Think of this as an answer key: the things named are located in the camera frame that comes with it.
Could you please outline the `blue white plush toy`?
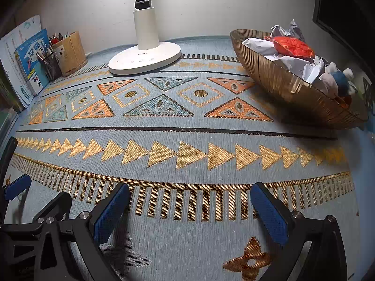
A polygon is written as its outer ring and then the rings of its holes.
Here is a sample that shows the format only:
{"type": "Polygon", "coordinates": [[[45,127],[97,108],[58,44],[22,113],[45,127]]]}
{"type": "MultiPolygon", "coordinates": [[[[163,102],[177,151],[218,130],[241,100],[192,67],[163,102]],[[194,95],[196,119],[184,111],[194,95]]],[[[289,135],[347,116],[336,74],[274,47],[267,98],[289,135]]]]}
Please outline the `blue white plush toy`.
{"type": "Polygon", "coordinates": [[[329,98],[344,98],[358,93],[353,83],[353,72],[346,68],[339,70],[334,62],[325,67],[324,73],[319,77],[320,90],[329,98]]]}

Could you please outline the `crumpled paper ball centre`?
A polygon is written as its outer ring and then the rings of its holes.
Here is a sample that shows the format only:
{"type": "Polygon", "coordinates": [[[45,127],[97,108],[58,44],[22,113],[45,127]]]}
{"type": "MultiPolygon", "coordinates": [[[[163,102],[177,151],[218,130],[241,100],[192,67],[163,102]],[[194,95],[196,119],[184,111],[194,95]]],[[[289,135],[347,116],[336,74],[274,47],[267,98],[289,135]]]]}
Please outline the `crumpled paper ball centre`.
{"type": "Polygon", "coordinates": [[[279,60],[283,55],[279,54],[276,50],[273,42],[258,38],[248,38],[242,42],[242,45],[255,51],[256,53],[264,56],[268,60],[275,61],[279,60]]]}

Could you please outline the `black wall television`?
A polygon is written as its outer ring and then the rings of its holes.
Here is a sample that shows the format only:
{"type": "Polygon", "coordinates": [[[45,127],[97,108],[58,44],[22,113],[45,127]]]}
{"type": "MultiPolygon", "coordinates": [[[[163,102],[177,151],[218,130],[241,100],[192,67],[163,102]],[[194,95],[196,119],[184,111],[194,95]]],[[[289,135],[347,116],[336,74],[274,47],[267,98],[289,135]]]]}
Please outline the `black wall television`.
{"type": "Polygon", "coordinates": [[[315,0],[313,21],[374,77],[374,0],[315,0]]]}

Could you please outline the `white paper ball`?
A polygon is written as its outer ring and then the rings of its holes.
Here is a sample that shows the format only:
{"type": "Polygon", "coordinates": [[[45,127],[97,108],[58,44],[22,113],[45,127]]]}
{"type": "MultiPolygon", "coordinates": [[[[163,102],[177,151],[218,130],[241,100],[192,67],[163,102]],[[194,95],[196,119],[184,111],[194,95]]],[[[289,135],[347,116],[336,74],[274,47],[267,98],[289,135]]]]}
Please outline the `white paper ball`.
{"type": "Polygon", "coordinates": [[[275,58],[273,60],[275,63],[278,63],[280,66],[284,67],[284,69],[287,69],[289,72],[310,84],[323,73],[325,68],[325,63],[319,56],[316,56],[312,62],[282,54],[273,55],[273,57],[275,58]]]}

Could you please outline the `white desk lamp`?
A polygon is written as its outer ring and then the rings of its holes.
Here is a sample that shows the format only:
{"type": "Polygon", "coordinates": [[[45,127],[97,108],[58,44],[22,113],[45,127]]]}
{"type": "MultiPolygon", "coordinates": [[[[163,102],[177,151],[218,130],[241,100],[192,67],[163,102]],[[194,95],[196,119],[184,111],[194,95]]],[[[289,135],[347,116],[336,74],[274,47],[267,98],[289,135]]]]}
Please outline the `white desk lamp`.
{"type": "Polygon", "coordinates": [[[159,40],[156,14],[151,0],[135,0],[134,6],[137,45],[110,59],[108,67],[115,75],[150,72],[172,64],[181,57],[179,45],[159,40]]]}

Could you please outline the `amber ribbed glass bowl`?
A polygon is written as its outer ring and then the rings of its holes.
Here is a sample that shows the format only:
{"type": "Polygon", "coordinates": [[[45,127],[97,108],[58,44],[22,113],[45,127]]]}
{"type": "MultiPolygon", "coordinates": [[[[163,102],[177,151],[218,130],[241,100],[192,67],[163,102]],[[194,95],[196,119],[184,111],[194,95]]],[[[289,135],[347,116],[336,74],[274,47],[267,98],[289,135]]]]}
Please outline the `amber ribbed glass bowl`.
{"type": "Polygon", "coordinates": [[[253,29],[235,29],[230,32],[238,60],[266,93],[294,111],[309,125],[349,129],[368,121],[367,108],[358,94],[353,95],[351,105],[344,108],[312,84],[242,44],[248,38],[263,39],[268,34],[253,29]]]}

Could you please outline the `white paper booklet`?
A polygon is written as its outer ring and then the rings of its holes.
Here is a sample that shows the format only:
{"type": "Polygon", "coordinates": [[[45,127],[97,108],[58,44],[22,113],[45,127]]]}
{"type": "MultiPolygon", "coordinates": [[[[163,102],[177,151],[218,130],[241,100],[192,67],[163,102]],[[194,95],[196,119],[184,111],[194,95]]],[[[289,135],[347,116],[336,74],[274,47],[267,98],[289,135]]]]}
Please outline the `white paper booklet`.
{"type": "Polygon", "coordinates": [[[30,82],[23,73],[17,48],[40,31],[40,16],[35,15],[1,38],[1,64],[15,94],[25,108],[32,102],[34,94],[30,82]]]}

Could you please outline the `brown cardboard pen holder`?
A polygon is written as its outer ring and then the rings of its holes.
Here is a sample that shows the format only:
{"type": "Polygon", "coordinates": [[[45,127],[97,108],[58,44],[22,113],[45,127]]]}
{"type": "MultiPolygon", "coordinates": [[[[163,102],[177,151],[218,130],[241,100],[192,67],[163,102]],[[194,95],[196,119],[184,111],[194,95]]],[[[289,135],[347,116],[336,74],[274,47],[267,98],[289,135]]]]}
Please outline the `brown cardboard pen holder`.
{"type": "Polygon", "coordinates": [[[87,58],[78,31],[52,45],[55,58],[64,77],[69,76],[87,64],[87,58]]]}

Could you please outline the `red crumpled cloth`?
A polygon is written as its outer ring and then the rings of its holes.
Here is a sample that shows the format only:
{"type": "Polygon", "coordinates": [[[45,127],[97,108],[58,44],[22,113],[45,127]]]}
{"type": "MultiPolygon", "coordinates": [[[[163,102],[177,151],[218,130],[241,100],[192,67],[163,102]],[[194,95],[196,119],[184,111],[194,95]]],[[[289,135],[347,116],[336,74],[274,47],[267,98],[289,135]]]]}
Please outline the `red crumpled cloth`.
{"type": "Polygon", "coordinates": [[[287,36],[265,37],[266,41],[273,43],[280,54],[296,58],[315,58],[315,52],[305,42],[287,36]]]}

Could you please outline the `black mesh pen holder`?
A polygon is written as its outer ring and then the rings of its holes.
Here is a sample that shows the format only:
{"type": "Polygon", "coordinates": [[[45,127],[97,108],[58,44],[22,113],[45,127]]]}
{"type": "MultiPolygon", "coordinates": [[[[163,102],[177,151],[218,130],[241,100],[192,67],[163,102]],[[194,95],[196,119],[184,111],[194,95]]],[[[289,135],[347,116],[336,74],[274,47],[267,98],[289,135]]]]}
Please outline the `black mesh pen holder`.
{"type": "Polygon", "coordinates": [[[41,63],[43,70],[50,82],[60,78],[62,76],[62,71],[58,65],[55,54],[51,53],[47,56],[42,56],[41,53],[37,53],[37,58],[41,63]]]}

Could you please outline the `patterned blue woven mat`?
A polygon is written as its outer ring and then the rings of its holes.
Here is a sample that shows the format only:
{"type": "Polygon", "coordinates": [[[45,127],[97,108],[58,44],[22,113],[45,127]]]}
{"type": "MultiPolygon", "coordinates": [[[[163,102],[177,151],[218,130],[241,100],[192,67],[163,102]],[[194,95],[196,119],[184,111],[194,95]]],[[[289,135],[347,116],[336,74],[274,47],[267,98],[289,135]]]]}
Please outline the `patterned blue woven mat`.
{"type": "Polygon", "coordinates": [[[102,52],[41,91],[12,130],[7,175],[32,185],[5,221],[30,222],[59,192],[75,217],[123,182],[128,214],[101,247],[122,279],[257,280],[277,252],[250,200],[260,181],[292,211],[337,218],[352,278],[359,212],[336,132],[268,97],[229,39],[179,45],[159,71],[117,76],[102,52]]]}

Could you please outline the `blue cover book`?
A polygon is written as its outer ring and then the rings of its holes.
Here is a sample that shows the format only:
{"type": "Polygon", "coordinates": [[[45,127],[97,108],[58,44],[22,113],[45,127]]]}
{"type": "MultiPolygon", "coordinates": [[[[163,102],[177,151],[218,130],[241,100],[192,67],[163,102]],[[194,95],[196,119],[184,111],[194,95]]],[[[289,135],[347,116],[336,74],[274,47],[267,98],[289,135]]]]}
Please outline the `blue cover book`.
{"type": "Polygon", "coordinates": [[[46,29],[28,38],[15,50],[15,58],[34,96],[38,95],[49,83],[46,73],[38,60],[37,53],[41,53],[42,56],[52,53],[46,29]]]}

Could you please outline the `crumpled paper ball at back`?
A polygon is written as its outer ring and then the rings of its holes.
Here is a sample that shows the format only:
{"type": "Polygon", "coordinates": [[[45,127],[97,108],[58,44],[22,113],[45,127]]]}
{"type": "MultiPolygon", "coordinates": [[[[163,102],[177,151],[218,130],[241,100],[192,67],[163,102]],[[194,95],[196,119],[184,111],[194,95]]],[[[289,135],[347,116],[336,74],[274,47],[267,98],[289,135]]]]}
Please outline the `crumpled paper ball at back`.
{"type": "Polygon", "coordinates": [[[294,37],[302,42],[306,42],[303,33],[294,19],[291,20],[289,27],[284,29],[280,25],[275,25],[271,28],[271,38],[274,37],[294,37]]]}

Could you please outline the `upright green books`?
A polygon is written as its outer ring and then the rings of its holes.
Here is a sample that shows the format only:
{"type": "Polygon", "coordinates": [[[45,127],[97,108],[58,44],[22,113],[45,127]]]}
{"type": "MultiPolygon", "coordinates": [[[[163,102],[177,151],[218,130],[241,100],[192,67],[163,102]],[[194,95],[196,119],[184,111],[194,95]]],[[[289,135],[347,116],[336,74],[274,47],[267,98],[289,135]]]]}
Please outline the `upright green books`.
{"type": "Polygon", "coordinates": [[[13,108],[19,114],[24,110],[24,106],[22,105],[20,99],[17,97],[17,94],[12,88],[11,83],[9,82],[8,77],[3,69],[3,65],[1,65],[0,71],[1,97],[3,98],[2,101],[7,107],[13,108]]]}

